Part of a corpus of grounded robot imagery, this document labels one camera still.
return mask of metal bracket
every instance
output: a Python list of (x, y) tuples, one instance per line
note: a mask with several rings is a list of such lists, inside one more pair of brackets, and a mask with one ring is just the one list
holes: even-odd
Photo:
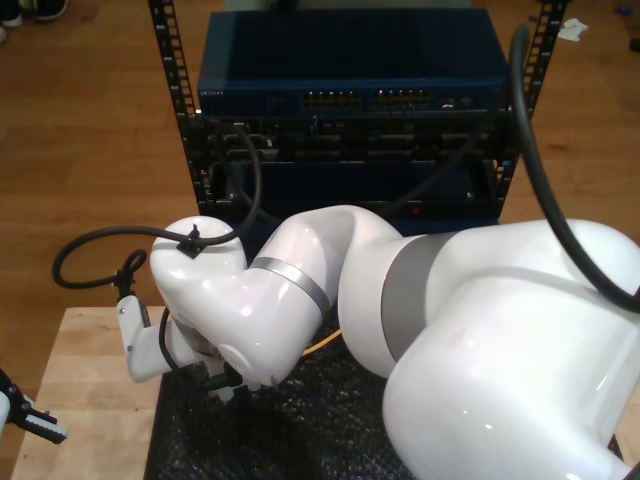
[(567, 0), (543, 0), (538, 23), (533, 33), (529, 55), (525, 63), (524, 84), (531, 115), (538, 102), (542, 82), (549, 68), (553, 47), (562, 26)]
[(173, 0), (148, 0), (148, 4), (193, 191), (200, 213), (206, 214), (207, 202), (211, 203), (206, 133), (201, 126), (191, 91), (175, 7)]

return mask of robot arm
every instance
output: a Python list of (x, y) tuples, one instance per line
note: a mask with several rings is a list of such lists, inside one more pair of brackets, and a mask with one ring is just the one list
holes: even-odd
[[(206, 236), (229, 229), (194, 217), (169, 230), (193, 224)], [(571, 227), (633, 291), (640, 249), (602, 225)], [(151, 266), (178, 363), (204, 358), (214, 372), (226, 360), (252, 389), (288, 375), (339, 300), (349, 350), (390, 377), (387, 432), (419, 478), (629, 471), (606, 444), (640, 378), (638, 316), (593, 290), (544, 221), (404, 238), (369, 211), (331, 207), (285, 221), (248, 268), (239, 240), (190, 258), (159, 239)], [(168, 369), (156, 335), (147, 376)], [(198, 341), (221, 358), (195, 353)]]

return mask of gray joint band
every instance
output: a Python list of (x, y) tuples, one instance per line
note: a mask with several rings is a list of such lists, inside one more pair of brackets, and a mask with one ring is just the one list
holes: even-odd
[(262, 270), (268, 270), (286, 278), (291, 283), (300, 287), (311, 297), (311, 300), (318, 305), (318, 308), (322, 313), (322, 318), (325, 318), (329, 313), (329, 310), (331, 309), (331, 302), (329, 302), (327, 294), (309, 275), (298, 270), (293, 265), (289, 265), (287, 262), (277, 258), (258, 257), (253, 261), (249, 268), (261, 268)]

